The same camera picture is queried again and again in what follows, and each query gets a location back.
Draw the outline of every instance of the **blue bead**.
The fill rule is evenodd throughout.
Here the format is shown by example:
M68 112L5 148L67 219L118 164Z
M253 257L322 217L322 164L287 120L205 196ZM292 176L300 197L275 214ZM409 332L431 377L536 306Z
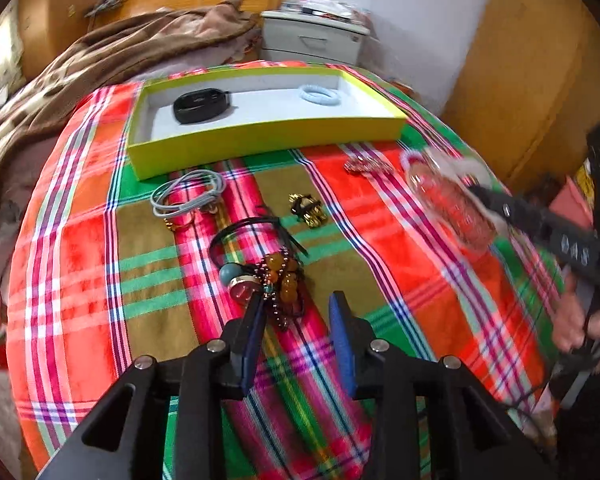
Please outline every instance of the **blue bead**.
M244 274L242 267L238 264L224 264L220 269L220 282L224 286L229 286L232 279Z

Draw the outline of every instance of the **plaid tablecloth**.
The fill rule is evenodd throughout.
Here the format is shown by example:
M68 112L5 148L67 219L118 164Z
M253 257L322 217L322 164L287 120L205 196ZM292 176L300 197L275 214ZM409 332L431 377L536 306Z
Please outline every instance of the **plaid tablecloth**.
M468 253L418 202L401 170L347 175L349 154L374 152L395 168L407 147L472 154L397 89L347 70L408 114L400 141L213 164L227 181L218 215L198 215L176 234L147 202L167 177L137 182L125 155L126 123L141 84L100 89L78 108L33 192L11 271L8 361L39 468L135 356L182 356L240 316L207 248L219 229L263 203L308 248L312 300L288 332L267 328L254 389L223 409L229 478L359 477L372 410L338 384L326 323L333 290L344 290L357 315L409 354L459 356L498 398L512 399L541 381L554 352L554 262L521 235L497 240L485 254ZM289 212L292 192L320 197L329 222L315 230L298 223ZM242 230L226 245L228 257L239 261L277 248L266 226ZM171 404L165 478L177 399Z

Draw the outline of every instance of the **silver bolt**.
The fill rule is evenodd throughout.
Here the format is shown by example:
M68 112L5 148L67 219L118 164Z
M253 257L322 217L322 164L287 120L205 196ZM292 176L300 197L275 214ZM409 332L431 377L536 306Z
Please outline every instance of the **silver bolt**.
M386 352L389 349L389 343L384 339L374 339L370 346L374 352Z
M226 343L222 339L212 339L206 344L206 349L210 352L221 352L226 348Z
M154 358L150 355L141 355L138 359L134 361L134 366L138 370L146 370L154 364Z
M448 355L442 359L442 364L450 370L458 370L462 366L462 362L455 355Z

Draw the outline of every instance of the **wooden wardrobe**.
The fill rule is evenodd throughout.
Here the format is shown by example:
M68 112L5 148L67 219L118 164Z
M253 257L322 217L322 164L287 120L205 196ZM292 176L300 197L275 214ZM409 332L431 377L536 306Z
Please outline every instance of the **wooden wardrobe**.
M97 0L18 0L24 47L22 73L27 81L87 32L85 10Z
M571 174L600 121L600 26L581 0L490 0L442 119L514 192Z

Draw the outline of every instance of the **human hand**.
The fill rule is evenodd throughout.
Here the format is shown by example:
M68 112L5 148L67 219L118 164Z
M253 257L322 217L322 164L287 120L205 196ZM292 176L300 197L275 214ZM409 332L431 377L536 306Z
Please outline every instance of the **human hand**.
M570 352L584 344L586 316L576 297L576 284L576 278L572 274L568 274L564 280L564 293L555 306L552 339L558 350L562 352ZM600 311L589 319L587 335L592 339L600 339ZM600 362L596 371L600 371Z

